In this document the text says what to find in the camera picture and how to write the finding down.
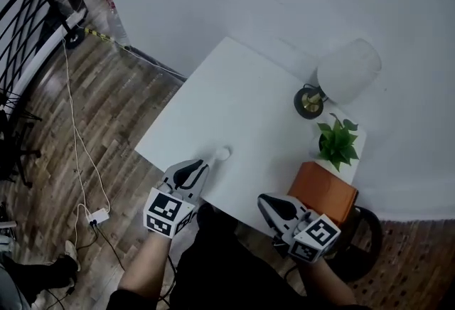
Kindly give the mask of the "white table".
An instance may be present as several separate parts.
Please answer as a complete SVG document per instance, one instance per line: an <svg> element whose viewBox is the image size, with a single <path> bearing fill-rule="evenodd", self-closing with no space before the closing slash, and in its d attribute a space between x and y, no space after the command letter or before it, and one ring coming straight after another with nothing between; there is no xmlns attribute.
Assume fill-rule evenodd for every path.
<svg viewBox="0 0 455 310"><path fill-rule="evenodd" d="M296 111L302 83L231 38L223 39L163 108L136 152L161 171L219 148L230 157L215 166L202 198L265 235L261 193L287 193L301 165L316 157L321 123L345 120L331 102L320 117Z"/></svg>

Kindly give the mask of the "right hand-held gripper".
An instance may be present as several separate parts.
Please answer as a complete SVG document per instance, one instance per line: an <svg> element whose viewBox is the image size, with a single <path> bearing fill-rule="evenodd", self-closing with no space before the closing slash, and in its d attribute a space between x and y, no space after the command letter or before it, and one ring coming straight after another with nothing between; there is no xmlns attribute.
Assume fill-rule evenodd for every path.
<svg viewBox="0 0 455 310"><path fill-rule="evenodd" d="M260 194L257 206L266 224L274 231L272 245L282 257L289 255L300 261L314 263L341 234L340 228L325 214L315 215L315 219L309 223L307 219L314 212L306 213L304 205L293 196Z"/></svg>

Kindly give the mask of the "white shade table lamp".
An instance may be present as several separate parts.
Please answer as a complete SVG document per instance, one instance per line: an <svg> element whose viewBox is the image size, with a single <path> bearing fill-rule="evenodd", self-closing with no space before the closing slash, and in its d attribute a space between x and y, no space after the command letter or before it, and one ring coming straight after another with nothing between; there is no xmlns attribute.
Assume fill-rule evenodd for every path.
<svg viewBox="0 0 455 310"><path fill-rule="evenodd" d="M373 83L381 69L378 52L357 38L320 59L310 82L295 94L294 108L303 118L315 119L327 101L349 104Z"/></svg>

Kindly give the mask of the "clear water bottle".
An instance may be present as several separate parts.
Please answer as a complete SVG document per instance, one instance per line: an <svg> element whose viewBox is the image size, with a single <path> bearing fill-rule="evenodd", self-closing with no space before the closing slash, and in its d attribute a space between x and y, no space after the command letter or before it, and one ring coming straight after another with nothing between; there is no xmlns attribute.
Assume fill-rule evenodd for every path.
<svg viewBox="0 0 455 310"><path fill-rule="evenodd" d="M107 23L109 26L111 36L113 37L114 41L120 44L121 46L124 46L125 48L129 47L130 46L129 38L127 36L126 31L124 30L114 1L107 0L107 4L109 7L109 12L107 14Z"/></svg>

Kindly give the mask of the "person's left forearm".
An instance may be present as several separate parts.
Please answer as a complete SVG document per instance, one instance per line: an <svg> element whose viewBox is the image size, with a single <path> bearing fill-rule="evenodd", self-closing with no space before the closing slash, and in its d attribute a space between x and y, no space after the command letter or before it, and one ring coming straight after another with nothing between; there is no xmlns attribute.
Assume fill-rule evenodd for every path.
<svg viewBox="0 0 455 310"><path fill-rule="evenodd" d="M158 301L170 246L170 238L150 232L124 271L118 290L126 290L147 300Z"/></svg>

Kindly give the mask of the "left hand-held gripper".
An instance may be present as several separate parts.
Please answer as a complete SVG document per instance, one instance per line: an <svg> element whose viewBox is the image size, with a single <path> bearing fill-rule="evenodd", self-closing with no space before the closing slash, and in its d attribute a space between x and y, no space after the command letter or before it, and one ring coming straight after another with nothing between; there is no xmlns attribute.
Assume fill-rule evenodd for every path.
<svg viewBox="0 0 455 310"><path fill-rule="evenodd" d="M172 239L191 221L209 173L209 165L202 159L169 167L163 181L150 190L143 209L144 227Z"/></svg>

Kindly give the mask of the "person's black clothing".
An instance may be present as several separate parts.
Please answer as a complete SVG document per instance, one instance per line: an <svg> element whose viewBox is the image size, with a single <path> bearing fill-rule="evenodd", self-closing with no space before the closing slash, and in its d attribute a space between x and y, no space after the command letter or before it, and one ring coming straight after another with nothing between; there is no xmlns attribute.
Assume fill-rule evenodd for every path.
<svg viewBox="0 0 455 310"><path fill-rule="evenodd" d="M219 211L199 227L193 244L181 255L173 310L361 310L336 306L316 295L298 294L264 260L238 240L237 221Z"/></svg>

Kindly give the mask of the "white power strip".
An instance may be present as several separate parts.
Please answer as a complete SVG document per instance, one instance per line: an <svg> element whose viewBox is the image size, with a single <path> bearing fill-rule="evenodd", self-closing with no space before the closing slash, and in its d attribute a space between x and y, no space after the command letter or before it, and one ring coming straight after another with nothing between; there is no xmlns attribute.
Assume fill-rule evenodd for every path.
<svg viewBox="0 0 455 310"><path fill-rule="evenodd" d="M109 213L105 208L101 208L87 216L87 221L90 225L99 225L109 219Z"/></svg>

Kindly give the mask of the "person's left shoe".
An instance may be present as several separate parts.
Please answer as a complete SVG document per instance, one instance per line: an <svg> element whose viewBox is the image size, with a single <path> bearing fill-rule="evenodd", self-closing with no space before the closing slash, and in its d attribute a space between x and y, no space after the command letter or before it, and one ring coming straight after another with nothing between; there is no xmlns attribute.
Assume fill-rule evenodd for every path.
<svg viewBox="0 0 455 310"><path fill-rule="evenodd" d="M201 228L203 226L209 225L214 219L216 219L216 212L214 210L214 207L209 203L202 204L196 214L196 221L198 226Z"/></svg>

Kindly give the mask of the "green potted plant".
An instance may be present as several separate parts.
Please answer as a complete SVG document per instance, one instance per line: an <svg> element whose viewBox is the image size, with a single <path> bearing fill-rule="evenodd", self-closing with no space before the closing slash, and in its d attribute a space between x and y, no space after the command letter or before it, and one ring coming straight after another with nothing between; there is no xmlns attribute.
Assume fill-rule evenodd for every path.
<svg viewBox="0 0 455 310"><path fill-rule="evenodd" d="M335 170L340 171L342 164L351 166L352 160L359 160L354 148L354 143L358 138L355 134L358 125L349 119L340 120L334 113L330 113L334 118L332 125L318 123L320 136L317 141L316 158L329 162Z"/></svg>

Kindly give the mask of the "black office chair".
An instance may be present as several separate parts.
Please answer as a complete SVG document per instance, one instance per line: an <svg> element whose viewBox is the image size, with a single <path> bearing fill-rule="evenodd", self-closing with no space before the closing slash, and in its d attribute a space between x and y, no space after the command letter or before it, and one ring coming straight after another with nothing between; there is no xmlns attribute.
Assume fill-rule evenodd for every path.
<svg viewBox="0 0 455 310"><path fill-rule="evenodd" d="M21 106L22 96L0 87L0 181L15 183L14 176L20 176L23 185L32 188L22 164L23 156L41 157L39 149L22 147L27 130L34 127L33 121L41 122L39 116Z"/></svg>

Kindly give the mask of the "person's right forearm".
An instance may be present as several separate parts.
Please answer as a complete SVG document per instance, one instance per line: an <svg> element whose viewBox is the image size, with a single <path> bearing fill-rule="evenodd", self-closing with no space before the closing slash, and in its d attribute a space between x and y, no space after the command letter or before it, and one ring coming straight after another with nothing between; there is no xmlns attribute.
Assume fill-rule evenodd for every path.
<svg viewBox="0 0 455 310"><path fill-rule="evenodd" d="M298 262L297 268L305 290L336 306L357 305L351 288L328 266L324 258Z"/></svg>

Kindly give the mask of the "orange box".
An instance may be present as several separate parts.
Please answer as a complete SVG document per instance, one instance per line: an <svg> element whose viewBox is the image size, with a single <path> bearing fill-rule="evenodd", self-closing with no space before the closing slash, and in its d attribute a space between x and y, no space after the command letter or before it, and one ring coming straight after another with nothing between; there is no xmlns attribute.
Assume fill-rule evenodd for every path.
<svg viewBox="0 0 455 310"><path fill-rule="evenodd" d="M343 224L354 206L358 190L316 162L304 162L288 191L308 209Z"/></svg>

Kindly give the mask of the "black stair railing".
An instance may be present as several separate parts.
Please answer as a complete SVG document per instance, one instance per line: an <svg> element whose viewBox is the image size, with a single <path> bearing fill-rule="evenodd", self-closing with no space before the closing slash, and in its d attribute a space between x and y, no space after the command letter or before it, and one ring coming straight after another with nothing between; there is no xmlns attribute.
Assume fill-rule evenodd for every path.
<svg viewBox="0 0 455 310"><path fill-rule="evenodd" d="M28 86L70 30L49 0L0 0L0 111L10 117Z"/></svg>

